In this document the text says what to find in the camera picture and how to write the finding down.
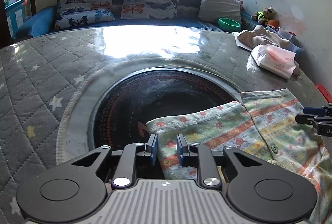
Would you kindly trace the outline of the green patterned child jacket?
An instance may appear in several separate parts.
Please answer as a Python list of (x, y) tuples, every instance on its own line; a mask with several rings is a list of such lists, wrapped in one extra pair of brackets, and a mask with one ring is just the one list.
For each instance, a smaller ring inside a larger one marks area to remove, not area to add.
[(303, 106), (288, 90), (241, 93), (233, 101), (204, 111), (149, 121), (158, 136), (158, 158), (168, 180), (196, 179), (195, 168), (179, 165), (176, 136), (213, 150), (233, 146), (274, 165), (297, 173), (315, 187), (318, 200), (311, 223), (331, 223), (331, 159), (312, 126), (298, 124)]

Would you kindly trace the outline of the red object at edge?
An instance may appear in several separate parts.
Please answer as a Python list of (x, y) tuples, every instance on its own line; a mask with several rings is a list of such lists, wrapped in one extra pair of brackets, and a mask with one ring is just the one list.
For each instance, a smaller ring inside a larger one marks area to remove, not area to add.
[(328, 103), (332, 103), (332, 96), (323, 85), (316, 85), (316, 88), (323, 95)]

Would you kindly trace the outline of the pink tissue pack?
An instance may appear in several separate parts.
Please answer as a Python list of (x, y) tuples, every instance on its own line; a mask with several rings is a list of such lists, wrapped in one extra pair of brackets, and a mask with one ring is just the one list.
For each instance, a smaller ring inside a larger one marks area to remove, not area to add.
[(289, 80), (296, 69), (295, 53), (274, 45), (258, 45), (252, 52), (255, 63)]

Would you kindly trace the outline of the clear plastic storage box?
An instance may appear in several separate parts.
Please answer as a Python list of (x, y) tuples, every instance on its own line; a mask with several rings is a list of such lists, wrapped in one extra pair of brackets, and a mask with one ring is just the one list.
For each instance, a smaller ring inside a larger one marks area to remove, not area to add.
[(279, 27), (278, 30), (274, 30), (272, 27), (267, 27), (267, 30), (277, 34), (280, 38), (287, 40), (287, 44), (285, 44), (284, 49), (294, 52), (296, 55), (300, 55), (304, 52), (304, 49), (299, 47), (299, 42), (296, 39), (296, 36), (288, 32), (287, 30)]

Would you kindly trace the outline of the cream crumpled garment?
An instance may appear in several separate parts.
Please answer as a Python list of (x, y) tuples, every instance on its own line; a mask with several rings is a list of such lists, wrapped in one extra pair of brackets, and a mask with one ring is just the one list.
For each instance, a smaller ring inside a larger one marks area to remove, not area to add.
[(254, 30), (249, 32), (253, 36), (253, 48), (259, 45), (274, 45), (284, 48), (288, 42), (280, 38), (277, 34), (266, 30), (262, 25), (257, 25)]

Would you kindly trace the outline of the white paper sheet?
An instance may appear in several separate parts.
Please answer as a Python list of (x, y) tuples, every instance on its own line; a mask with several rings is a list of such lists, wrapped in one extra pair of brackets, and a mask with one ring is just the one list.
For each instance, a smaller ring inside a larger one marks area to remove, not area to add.
[(243, 30), (242, 32), (233, 32), (236, 45), (251, 52), (253, 50), (253, 36), (251, 32)]

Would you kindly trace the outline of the teddy bear toy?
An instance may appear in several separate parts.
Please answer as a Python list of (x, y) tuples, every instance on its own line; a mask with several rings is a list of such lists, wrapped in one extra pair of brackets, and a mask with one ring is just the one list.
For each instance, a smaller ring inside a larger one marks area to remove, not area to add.
[(262, 26), (268, 26), (274, 30), (277, 30), (280, 26), (279, 21), (276, 19), (275, 10), (272, 7), (265, 8), (261, 12), (256, 12), (251, 15), (251, 19)]

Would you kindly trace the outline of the green plastic bowl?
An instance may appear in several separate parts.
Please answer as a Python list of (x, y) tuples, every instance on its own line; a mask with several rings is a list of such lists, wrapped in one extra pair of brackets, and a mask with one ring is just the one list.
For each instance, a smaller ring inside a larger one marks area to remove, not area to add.
[(233, 19), (229, 18), (219, 18), (218, 20), (218, 26), (221, 30), (225, 32), (240, 32), (241, 31), (241, 25), (234, 21)]

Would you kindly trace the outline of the grey quilted star tablecloth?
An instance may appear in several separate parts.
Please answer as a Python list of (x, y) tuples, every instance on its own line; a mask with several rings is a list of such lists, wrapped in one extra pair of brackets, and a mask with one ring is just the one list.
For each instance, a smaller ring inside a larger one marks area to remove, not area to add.
[(305, 75), (282, 79), (258, 68), (232, 33), (175, 26), (111, 26), (69, 30), (1, 49), (1, 223), (21, 223), (15, 194), (28, 177), (88, 150), (85, 127), (58, 129), (77, 90), (106, 76), (98, 99), (132, 72), (177, 65), (214, 72), (239, 91), (287, 88), (303, 106), (326, 100)]

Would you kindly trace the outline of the grey pillow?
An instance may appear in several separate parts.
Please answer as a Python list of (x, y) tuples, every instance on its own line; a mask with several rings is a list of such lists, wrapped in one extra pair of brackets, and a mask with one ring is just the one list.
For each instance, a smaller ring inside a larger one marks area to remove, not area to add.
[(201, 0), (198, 18), (209, 23), (228, 18), (241, 24), (240, 3), (236, 0)]

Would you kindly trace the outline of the middle butterfly cushion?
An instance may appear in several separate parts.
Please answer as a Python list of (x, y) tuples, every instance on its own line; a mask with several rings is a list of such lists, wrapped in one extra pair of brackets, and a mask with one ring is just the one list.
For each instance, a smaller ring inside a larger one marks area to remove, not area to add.
[(176, 19), (179, 0), (123, 0), (122, 19)]

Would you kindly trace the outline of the butterfly cushion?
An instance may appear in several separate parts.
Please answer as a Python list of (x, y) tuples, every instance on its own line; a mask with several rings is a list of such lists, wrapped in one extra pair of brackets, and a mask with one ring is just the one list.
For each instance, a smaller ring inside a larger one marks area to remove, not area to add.
[(112, 0), (57, 0), (56, 31), (114, 20)]
[(122, 19), (176, 19), (179, 0), (123, 0)]

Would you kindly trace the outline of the left butterfly cushion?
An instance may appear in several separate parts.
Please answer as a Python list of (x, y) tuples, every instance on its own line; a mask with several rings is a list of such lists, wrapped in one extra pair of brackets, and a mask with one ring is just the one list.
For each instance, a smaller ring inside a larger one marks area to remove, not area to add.
[(112, 0), (57, 0), (56, 31), (114, 20)]

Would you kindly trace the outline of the blue sofa bench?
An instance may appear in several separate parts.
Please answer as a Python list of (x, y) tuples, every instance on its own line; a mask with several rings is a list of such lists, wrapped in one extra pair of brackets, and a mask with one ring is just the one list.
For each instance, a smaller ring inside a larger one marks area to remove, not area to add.
[(24, 22), (15, 41), (64, 30), (120, 25), (183, 26), (215, 30), (220, 18), (237, 21), (243, 30), (257, 23), (243, 10), (242, 1), (221, 0), (57, 0)]

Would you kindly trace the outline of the blue white cabinet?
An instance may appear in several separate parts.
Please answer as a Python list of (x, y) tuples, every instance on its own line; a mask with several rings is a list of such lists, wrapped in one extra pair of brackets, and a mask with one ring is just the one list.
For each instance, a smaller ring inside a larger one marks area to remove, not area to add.
[(17, 30), (30, 17), (30, 0), (18, 0), (14, 3), (5, 3), (7, 24), (11, 38), (15, 37)]

